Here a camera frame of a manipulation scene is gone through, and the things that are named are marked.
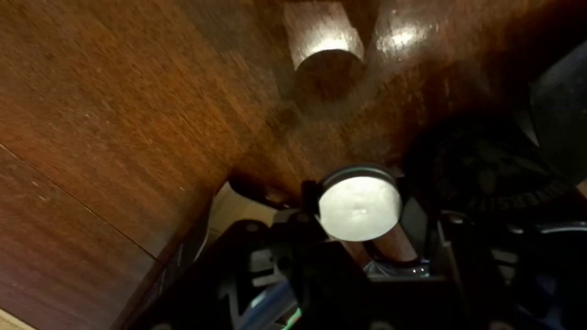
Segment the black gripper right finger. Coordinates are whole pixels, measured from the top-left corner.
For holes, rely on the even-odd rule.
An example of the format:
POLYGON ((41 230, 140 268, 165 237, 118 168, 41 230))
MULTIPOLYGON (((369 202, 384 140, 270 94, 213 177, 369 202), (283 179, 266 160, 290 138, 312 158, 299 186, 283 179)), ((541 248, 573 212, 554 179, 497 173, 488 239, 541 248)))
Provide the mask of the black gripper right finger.
POLYGON ((404 179, 397 180, 397 190, 402 206, 398 226, 391 232, 393 248, 400 257, 422 257, 426 250, 428 215, 404 179))

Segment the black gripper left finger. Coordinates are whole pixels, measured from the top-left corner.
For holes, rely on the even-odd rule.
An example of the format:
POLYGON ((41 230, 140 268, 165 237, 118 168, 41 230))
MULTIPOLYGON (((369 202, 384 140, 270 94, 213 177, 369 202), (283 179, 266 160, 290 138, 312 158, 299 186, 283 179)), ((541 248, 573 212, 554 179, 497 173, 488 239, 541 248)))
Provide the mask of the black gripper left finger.
POLYGON ((318 182, 301 186, 301 208, 288 219, 288 243, 294 256, 307 256, 327 245, 329 235, 319 224, 321 188, 318 182))

